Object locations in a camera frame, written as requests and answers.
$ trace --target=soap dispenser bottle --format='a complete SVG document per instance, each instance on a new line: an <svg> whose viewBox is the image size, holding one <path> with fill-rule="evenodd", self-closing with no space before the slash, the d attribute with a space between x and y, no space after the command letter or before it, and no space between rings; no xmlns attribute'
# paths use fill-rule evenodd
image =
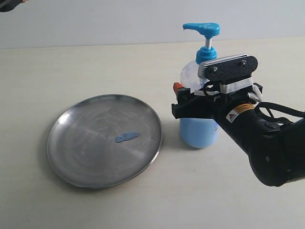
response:
<svg viewBox="0 0 305 229"><path fill-rule="evenodd" d="M181 85L190 88L191 93L199 90L208 81L198 77L199 64L217 58L212 44L212 37L220 33L220 26L216 23L187 23L185 30L196 30L205 37L205 46L196 54L196 59L189 62L181 72ZM218 124L213 119L181 118L180 136L182 140L195 148L206 148L213 145L218 139Z"/></svg>

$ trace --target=white wall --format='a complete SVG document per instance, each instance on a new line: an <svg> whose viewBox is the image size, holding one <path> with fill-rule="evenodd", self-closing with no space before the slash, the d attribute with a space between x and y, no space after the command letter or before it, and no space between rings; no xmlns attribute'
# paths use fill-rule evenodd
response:
<svg viewBox="0 0 305 229"><path fill-rule="evenodd" d="M216 39L305 35L305 0L30 0L0 13L0 48L199 41L189 22L216 22Z"/></svg>

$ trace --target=stainless steel plate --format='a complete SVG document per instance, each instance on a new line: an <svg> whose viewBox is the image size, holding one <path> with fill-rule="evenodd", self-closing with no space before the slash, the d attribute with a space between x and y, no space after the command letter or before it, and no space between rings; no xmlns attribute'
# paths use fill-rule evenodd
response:
<svg viewBox="0 0 305 229"><path fill-rule="evenodd" d="M162 139L160 119L149 105L126 95L101 95L76 104L57 120L47 156L65 181L105 188L143 172L158 155Z"/></svg>

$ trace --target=blue pump head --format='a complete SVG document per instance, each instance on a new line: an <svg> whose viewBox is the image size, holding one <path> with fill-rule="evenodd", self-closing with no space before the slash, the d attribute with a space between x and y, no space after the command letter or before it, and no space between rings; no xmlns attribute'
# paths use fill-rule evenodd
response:
<svg viewBox="0 0 305 229"><path fill-rule="evenodd" d="M200 64L204 61L217 58L217 52L211 46L212 37L220 33L220 25L217 23L187 23L183 25L184 30L196 30L205 37L205 46L198 50L196 55L196 63Z"/></svg>

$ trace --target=table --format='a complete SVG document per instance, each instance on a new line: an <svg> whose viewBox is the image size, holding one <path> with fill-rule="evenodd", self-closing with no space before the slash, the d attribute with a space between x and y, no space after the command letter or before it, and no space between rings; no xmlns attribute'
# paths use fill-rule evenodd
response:
<svg viewBox="0 0 305 229"><path fill-rule="evenodd" d="M305 225L305 182L266 187L222 130L191 149L171 114L173 83L201 42L0 50L1 229L287 229ZM218 57L254 55L265 101L304 110L305 38L215 41ZM128 94L158 113L156 160L137 178L89 191L60 180L46 159L51 125L73 104Z"/></svg>

